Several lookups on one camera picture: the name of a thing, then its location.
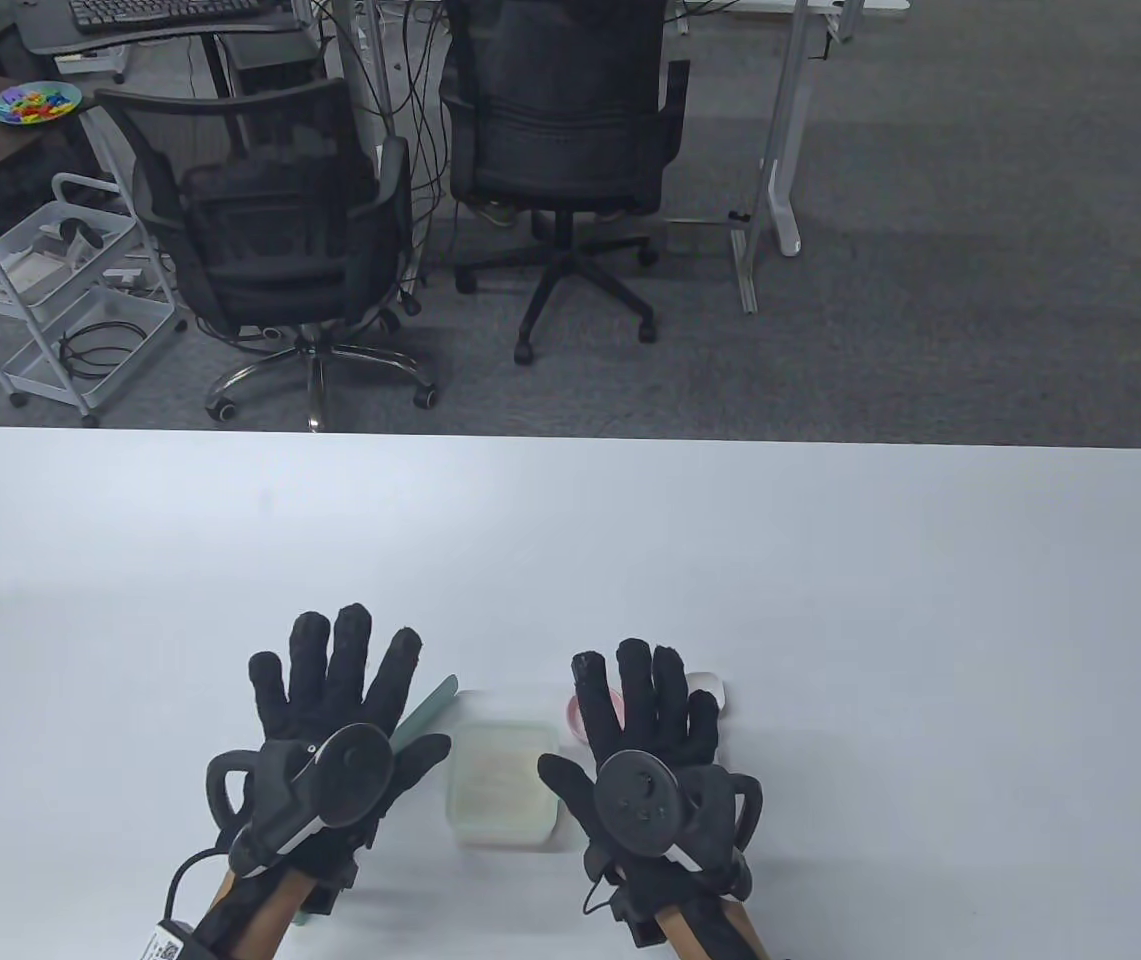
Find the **person's right hand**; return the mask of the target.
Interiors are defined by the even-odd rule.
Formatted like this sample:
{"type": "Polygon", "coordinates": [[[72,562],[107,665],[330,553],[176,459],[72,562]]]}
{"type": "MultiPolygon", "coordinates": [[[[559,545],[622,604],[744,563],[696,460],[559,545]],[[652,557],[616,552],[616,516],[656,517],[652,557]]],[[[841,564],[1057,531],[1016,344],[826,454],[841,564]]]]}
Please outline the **person's right hand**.
{"type": "Polygon", "coordinates": [[[573,658],[593,771],[547,753],[539,779],[582,828],[585,872],[614,887],[617,914],[722,913],[752,892],[745,852],[764,809],[761,782],[718,763],[720,707],[689,685],[675,650],[629,637],[616,660],[621,708],[605,658],[573,658]]]}

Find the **person's left hand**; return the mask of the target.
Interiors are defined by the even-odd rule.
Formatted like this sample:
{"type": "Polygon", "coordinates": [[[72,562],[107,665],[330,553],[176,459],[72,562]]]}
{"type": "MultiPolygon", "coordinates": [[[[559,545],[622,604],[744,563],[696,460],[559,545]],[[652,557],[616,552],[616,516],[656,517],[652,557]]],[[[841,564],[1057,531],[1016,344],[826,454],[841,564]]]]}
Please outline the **person's left hand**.
{"type": "MultiPolygon", "coordinates": [[[[290,676],[282,675],[273,652],[250,658],[246,672],[254,689],[256,713],[265,740],[304,740],[322,745],[335,731],[351,723],[373,724],[391,735],[404,713],[422,639],[414,628],[395,635],[372,681],[366,680],[366,658],[372,639],[372,616],[361,603],[346,605],[335,620],[309,611],[296,618],[288,640],[290,676]]],[[[445,763],[451,739],[427,733],[395,755],[390,782],[372,810],[351,826],[322,829],[286,856],[290,868],[319,887],[342,890],[356,874],[356,852],[373,845],[378,828],[410,788],[445,763]]]]}

